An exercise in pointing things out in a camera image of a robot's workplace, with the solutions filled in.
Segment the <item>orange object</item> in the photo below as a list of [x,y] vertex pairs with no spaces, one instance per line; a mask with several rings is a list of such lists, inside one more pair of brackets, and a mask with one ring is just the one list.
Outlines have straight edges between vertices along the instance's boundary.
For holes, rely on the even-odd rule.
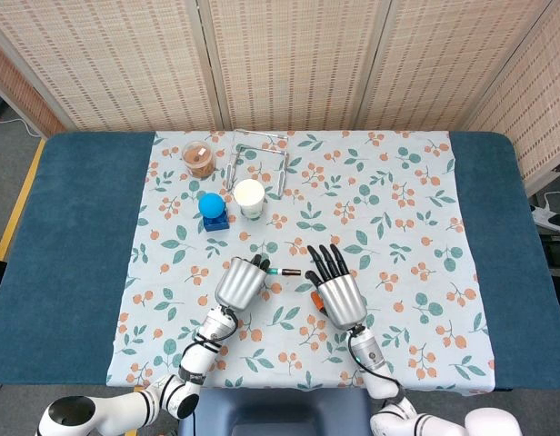
[[318,311],[323,315],[326,315],[325,302],[323,302],[323,299],[320,297],[318,292],[317,291],[310,292],[310,298],[313,299],[313,303],[315,304],[316,309],[318,309]]

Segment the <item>clear plastic container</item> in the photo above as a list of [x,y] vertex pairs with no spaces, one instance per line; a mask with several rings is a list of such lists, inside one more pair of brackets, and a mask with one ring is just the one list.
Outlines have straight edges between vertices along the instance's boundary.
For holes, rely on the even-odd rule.
[[211,147],[203,141],[192,141],[183,150],[183,162],[193,177],[204,178],[215,169],[215,156]]

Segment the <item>blue block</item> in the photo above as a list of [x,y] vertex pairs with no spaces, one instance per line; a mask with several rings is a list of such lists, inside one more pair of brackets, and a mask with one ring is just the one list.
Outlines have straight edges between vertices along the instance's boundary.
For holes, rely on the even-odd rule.
[[217,218],[204,217],[204,228],[206,232],[229,229],[229,222],[227,221],[227,210],[224,209],[222,214]]

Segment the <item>blue chair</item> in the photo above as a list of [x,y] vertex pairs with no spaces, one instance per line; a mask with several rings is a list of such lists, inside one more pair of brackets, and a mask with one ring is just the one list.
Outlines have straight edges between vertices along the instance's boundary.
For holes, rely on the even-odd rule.
[[[203,389],[196,433],[210,436],[371,436],[365,389]],[[179,436],[193,435],[193,417]]]

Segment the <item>white cup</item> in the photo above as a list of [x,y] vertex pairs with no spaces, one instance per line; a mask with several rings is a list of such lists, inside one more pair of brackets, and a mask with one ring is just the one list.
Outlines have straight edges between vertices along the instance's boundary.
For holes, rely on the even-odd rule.
[[245,179],[234,188],[235,202],[246,218],[257,218],[262,214],[264,197],[264,186],[254,179]]

